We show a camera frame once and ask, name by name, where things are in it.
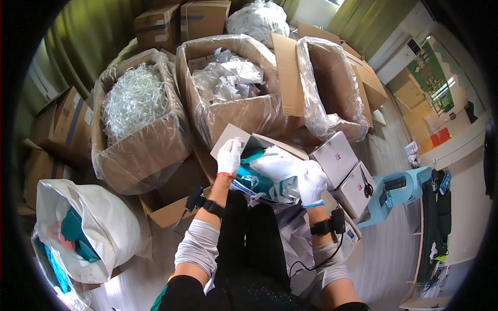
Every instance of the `air conditioner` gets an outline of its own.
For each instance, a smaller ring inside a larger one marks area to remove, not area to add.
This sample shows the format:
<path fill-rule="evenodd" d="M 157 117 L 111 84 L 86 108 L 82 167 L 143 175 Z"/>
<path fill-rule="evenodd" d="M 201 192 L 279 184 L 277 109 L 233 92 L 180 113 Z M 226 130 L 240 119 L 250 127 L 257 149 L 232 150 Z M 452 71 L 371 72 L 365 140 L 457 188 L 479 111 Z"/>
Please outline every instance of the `air conditioner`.
<path fill-rule="evenodd" d="M 420 51 L 420 47 L 415 40 L 413 40 L 413 37 L 410 36 L 382 65 L 379 66 L 379 68 L 377 68 L 375 71 L 377 77 L 386 85 L 392 78 L 396 77 L 403 68 L 408 66 Z"/>

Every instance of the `black pants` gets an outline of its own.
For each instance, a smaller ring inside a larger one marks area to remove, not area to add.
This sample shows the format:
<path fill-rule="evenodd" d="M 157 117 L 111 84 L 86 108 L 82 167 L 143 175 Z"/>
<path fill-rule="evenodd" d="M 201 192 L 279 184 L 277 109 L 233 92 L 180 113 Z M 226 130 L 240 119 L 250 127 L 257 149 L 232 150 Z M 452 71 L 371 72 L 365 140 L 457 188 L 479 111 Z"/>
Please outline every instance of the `black pants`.
<path fill-rule="evenodd" d="M 277 220 L 269 205 L 258 204 L 248 211 L 242 192 L 230 191 L 218 251 L 215 286 L 218 278 L 256 272 L 274 279 L 290 291 Z"/>

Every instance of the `white glove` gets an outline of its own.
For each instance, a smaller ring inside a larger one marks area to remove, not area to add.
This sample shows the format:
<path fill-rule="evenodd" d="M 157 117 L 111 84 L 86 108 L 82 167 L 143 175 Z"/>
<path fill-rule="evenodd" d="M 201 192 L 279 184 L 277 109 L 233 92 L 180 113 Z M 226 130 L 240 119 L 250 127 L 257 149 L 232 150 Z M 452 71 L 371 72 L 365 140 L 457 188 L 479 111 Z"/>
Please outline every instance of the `white glove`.
<path fill-rule="evenodd" d="M 218 151 L 218 174 L 230 175 L 233 178 L 237 175 L 241 164 L 241 153 L 244 142 L 240 137 L 229 139 Z"/>
<path fill-rule="evenodd" d="M 327 175 L 316 161 L 304 161 L 297 175 L 297 186 L 304 208 L 323 205 L 321 193 L 327 188 Z"/>

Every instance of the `black scissors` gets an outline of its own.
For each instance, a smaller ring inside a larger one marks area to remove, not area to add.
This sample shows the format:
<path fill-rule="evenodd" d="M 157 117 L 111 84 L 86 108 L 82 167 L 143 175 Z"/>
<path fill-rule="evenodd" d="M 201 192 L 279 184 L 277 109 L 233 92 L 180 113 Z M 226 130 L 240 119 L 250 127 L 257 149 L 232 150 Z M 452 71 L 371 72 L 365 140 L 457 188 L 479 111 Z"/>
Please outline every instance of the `black scissors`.
<path fill-rule="evenodd" d="M 365 198 L 369 198 L 374 194 L 374 188 L 368 183 L 365 173 L 363 172 L 363 167 L 360 165 L 360 170 L 362 172 L 363 182 L 365 183 Z"/>

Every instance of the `white product box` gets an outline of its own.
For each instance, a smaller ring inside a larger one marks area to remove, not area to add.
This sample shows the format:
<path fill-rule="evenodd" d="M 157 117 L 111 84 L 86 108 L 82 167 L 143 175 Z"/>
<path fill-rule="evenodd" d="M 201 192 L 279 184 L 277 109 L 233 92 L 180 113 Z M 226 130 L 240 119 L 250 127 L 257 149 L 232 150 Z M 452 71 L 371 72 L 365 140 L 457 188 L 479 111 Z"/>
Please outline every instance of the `white product box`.
<path fill-rule="evenodd" d="M 360 217 L 372 198 L 366 195 L 369 186 L 366 185 L 364 177 L 371 185 L 370 190 L 373 193 L 376 189 L 374 179 L 362 161 L 359 161 L 339 187 L 331 192 L 352 219 Z"/>
<path fill-rule="evenodd" d="M 342 131 L 317 147 L 309 157 L 320 164 L 329 178 L 329 190 L 337 188 L 358 163 L 358 158 Z"/>
<path fill-rule="evenodd" d="M 407 155 L 412 155 L 417 153 L 418 145 L 416 141 L 412 141 L 405 147 L 405 151 Z"/>

